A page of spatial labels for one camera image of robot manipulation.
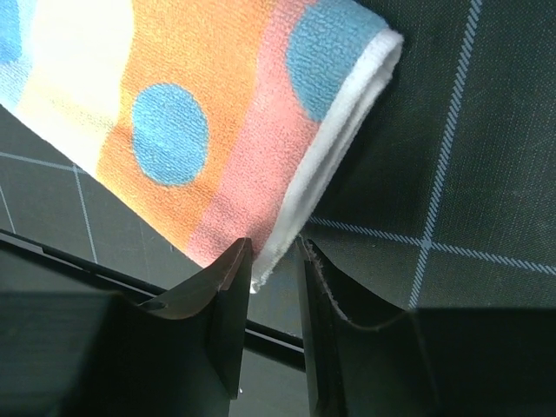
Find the blue polka dot towel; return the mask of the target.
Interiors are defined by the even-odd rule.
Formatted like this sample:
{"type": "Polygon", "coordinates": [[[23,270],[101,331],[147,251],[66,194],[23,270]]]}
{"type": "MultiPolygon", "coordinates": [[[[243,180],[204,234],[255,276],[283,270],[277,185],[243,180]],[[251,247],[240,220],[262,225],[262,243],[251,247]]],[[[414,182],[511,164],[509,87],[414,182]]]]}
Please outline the blue polka dot towel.
{"type": "Polygon", "coordinates": [[[354,1],[4,1],[1,104],[201,266],[263,286],[400,60],[354,1]]]}

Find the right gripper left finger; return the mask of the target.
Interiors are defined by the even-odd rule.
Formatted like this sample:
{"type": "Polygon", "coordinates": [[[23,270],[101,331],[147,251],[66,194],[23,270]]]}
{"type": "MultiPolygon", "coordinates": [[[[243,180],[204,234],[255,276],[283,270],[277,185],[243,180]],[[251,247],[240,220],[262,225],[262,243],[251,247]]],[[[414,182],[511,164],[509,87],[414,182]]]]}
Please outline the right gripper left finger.
{"type": "Polygon", "coordinates": [[[225,416],[239,391],[252,243],[142,302],[1,292],[4,416],[225,416]]]}

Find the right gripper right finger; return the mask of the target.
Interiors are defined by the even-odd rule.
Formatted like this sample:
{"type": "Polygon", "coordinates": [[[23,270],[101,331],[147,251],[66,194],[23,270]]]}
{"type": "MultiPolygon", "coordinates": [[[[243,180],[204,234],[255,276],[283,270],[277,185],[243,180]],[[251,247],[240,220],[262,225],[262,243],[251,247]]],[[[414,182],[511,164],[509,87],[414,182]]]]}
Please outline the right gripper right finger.
{"type": "Polygon", "coordinates": [[[295,245],[313,416],[554,415],[553,309],[405,310],[295,245]]]}

